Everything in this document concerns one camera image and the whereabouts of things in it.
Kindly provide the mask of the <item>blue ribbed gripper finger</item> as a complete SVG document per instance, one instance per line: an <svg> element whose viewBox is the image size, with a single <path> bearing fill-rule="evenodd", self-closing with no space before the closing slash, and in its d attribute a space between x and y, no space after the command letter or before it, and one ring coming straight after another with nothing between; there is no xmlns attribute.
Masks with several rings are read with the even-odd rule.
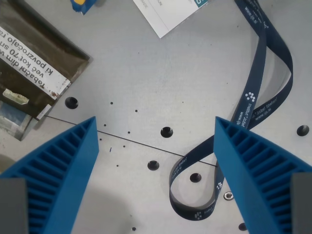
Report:
<svg viewBox="0 0 312 234"><path fill-rule="evenodd" d="M214 154L249 233L311 233L311 165L220 117Z"/></svg>
<svg viewBox="0 0 312 234"><path fill-rule="evenodd" d="M1 173L26 181L29 233L71 233L98 153L97 121L91 117Z"/></svg>

